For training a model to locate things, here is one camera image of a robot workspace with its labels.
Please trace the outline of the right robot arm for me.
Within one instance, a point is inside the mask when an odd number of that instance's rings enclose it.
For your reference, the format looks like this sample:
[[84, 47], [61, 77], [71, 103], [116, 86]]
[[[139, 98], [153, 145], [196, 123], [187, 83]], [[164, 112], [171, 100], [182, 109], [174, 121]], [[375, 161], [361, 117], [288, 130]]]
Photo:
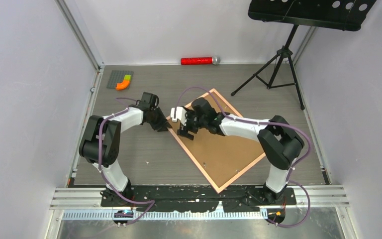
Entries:
[[190, 140], [200, 129], [206, 129], [215, 135], [259, 142], [271, 164], [263, 185], [264, 198], [273, 205], [284, 198], [288, 173], [304, 148], [304, 141], [282, 116], [267, 120], [243, 118], [225, 111], [217, 112], [208, 100], [198, 98], [192, 102], [191, 109], [172, 108], [170, 117], [173, 122], [180, 123], [177, 135]]

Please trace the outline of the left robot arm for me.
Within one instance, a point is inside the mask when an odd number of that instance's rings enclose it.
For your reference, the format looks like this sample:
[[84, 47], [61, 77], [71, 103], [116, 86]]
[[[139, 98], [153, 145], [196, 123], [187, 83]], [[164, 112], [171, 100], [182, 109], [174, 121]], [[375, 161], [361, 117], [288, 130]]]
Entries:
[[102, 194], [105, 197], [113, 196], [121, 206], [129, 205], [133, 198], [131, 182], [118, 162], [121, 134], [145, 123], [157, 132], [171, 128], [159, 108], [159, 97], [148, 92], [120, 112], [103, 117], [92, 115], [81, 139], [80, 156], [99, 171], [106, 183]]

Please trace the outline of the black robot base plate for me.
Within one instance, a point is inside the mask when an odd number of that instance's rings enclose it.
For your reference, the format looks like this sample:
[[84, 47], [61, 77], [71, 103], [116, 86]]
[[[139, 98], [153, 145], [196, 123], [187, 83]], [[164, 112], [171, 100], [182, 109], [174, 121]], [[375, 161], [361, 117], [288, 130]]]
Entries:
[[204, 185], [136, 185], [131, 186], [133, 196], [129, 202], [119, 196], [105, 197], [100, 191], [102, 207], [129, 207], [139, 212], [145, 211], [147, 201], [155, 204], [151, 212], [213, 212], [218, 204], [225, 212], [255, 212], [261, 206], [296, 205], [296, 198], [292, 188], [286, 188], [280, 196], [273, 196], [262, 186], [232, 185], [220, 193], [211, 186]]

